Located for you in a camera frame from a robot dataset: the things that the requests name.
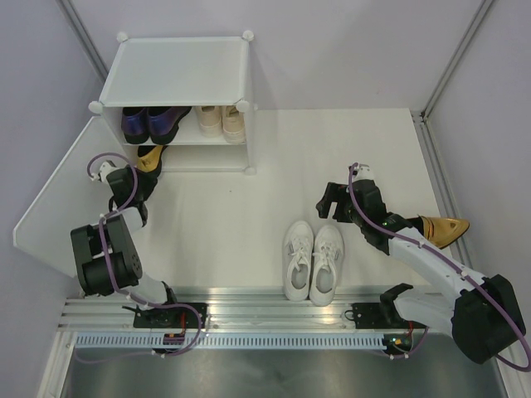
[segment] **white floor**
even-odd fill
[[[149,223],[134,234],[144,271],[174,286],[282,285],[281,242],[290,224],[324,223],[315,204],[348,165],[367,163],[390,211],[438,209],[407,109],[282,110],[256,114],[258,173],[166,172],[149,199]],[[355,225],[336,224],[346,257],[341,286],[426,282],[376,251]]]

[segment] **cable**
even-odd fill
[[[359,207],[358,202],[356,201],[356,196],[354,195],[354,189],[353,189],[353,177],[354,173],[356,172],[356,168],[359,166],[359,163],[354,163],[348,170],[348,193],[350,194],[350,198],[352,200],[352,203],[354,204],[354,207],[356,208],[356,211],[359,213],[359,215],[375,230],[382,232],[383,234],[405,240],[409,243],[412,243],[414,245],[420,245],[421,242],[419,242],[416,239],[412,239],[408,236],[400,235],[395,232],[386,230],[385,228],[382,228],[381,226],[375,224],[372,222],[365,213],[363,213],[362,209]],[[505,365],[512,367],[513,369],[517,371],[531,371],[531,347],[529,347],[528,342],[525,340],[524,335],[522,332],[520,332],[520,329],[518,326],[516,326],[516,323],[514,323],[513,319],[507,314],[507,312],[498,304],[496,301],[488,294],[477,282],[475,282],[469,275],[462,274],[461,268],[459,268],[457,265],[455,265],[450,259],[448,259],[445,255],[440,253],[438,250],[433,249],[429,245],[423,245],[422,249],[428,250],[430,253],[432,253],[435,257],[439,258],[440,260],[444,261],[450,268],[452,268],[457,274],[460,274],[464,280],[466,280],[468,283],[470,283],[474,288],[480,292],[480,294],[499,312],[499,314],[505,319],[505,321],[509,324],[509,326],[513,329],[514,334],[522,344],[522,347],[525,350],[525,354],[528,358],[528,365],[527,366],[520,366],[516,365],[509,360],[501,357],[499,354],[496,354],[496,358],[498,358],[500,361],[502,361]],[[424,339],[421,339],[421,341],[417,344],[414,350],[411,351],[413,353],[422,343]]]
[[[131,195],[129,195],[129,198],[127,199],[127,201],[125,201],[124,204],[122,206],[118,207],[117,209],[115,209],[113,211],[110,211],[109,213],[103,215],[100,218],[100,220],[98,221],[98,228],[99,228],[99,231],[100,231],[101,247],[103,249],[103,254],[104,254],[104,257],[105,257],[105,263],[107,265],[107,271],[109,272],[110,283],[112,284],[113,290],[116,293],[120,293],[120,294],[126,295],[128,298],[133,299],[133,301],[135,301],[138,304],[147,305],[149,307],[159,308],[159,309],[184,308],[184,309],[187,309],[188,311],[191,311],[197,318],[197,332],[196,332],[195,336],[193,337],[192,341],[186,347],[183,347],[183,348],[177,350],[176,352],[171,352],[171,353],[167,354],[168,356],[171,356],[171,357],[175,357],[177,355],[182,355],[185,352],[188,352],[188,351],[190,351],[192,349],[192,346],[196,343],[196,341],[199,339],[199,336],[201,335],[202,320],[201,320],[201,315],[199,314],[199,312],[194,307],[192,307],[191,305],[183,304],[183,303],[174,303],[174,304],[150,303],[149,301],[144,300],[144,299],[136,296],[135,294],[132,294],[132,293],[128,292],[127,290],[120,289],[119,286],[118,286],[118,283],[116,282],[116,278],[114,276],[112,263],[110,261],[109,247],[107,245],[107,240],[105,238],[104,223],[105,223],[105,221],[107,219],[109,219],[110,217],[118,214],[120,211],[122,211],[124,208],[126,208],[127,205],[130,204],[130,202],[134,199],[134,195],[136,194],[136,191],[137,191],[137,189],[139,187],[139,177],[137,175],[136,169],[134,168],[134,165],[130,162],[129,159],[127,159],[124,155],[121,155],[119,153],[113,153],[113,152],[100,153],[99,155],[94,156],[89,161],[89,163],[86,166],[86,172],[89,175],[89,177],[93,177],[93,174],[90,171],[90,169],[92,167],[92,164],[96,160],[98,160],[100,158],[103,158],[103,157],[107,157],[107,156],[117,157],[117,158],[120,158],[120,159],[126,161],[127,164],[130,166],[131,171],[133,172],[133,190],[131,191]],[[108,360],[110,361],[112,359],[118,359],[118,358],[121,358],[121,357],[132,357],[133,354],[135,354],[135,353],[132,352],[129,355],[108,358]],[[147,355],[147,354],[148,354],[147,352],[137,352],[136,353],[136,355]],[[75,356],[75,358],[78,361],[80,361],[80,362],[85,361],[83,363],[87,363],[88,362],[87,360],[83,360],[82,358],[79,358],[78,356]]]

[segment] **golden high heel shoe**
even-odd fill
[[[140,146],[137,152],[139,160],[136,168],[141,172],[146,172],[150,176],[160,176],[160,173],[163,170],[162,156],[166,147],[167,146],[165,145]]]
[[[470,227],[467,220],[460,218],[424,217],[421,216],[424,237],[439,249],[444,249],[455,242]]]

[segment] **sneaker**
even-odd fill
[[[243,114],[236,106],[223,107],[223,135],[228,143],[244,143],[246,141],[246,128]]]
[[[222,109],[219,106],[196,106],[195,110],[202,135],[219,137],[223,134]]]
[[[343,238],[335,226],[326,225],[319,230],[315,237],[314,272],[309,290],[313,304],[324,307],[332,303],[344,252]]]
[[[306,221],[294,223],[285,235],[282,279],[284,294],[291,301],[308,298],[314,232]]]

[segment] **shoe rack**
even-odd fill
[[[89,109],[106,121],[124,147],[120,128],[123,107],[235,105],[244,114],[246,142],[229,144],[222,136],[201,134],[192,110],[179,123],[164,153],[163,172],[256,173],[251,145],[254,132],[249,42],[242,37],[128,38],[120,43],[98,101]],[[152,145],[148,140],[142,145]],[[134,148],[125,152],[134,157]]]

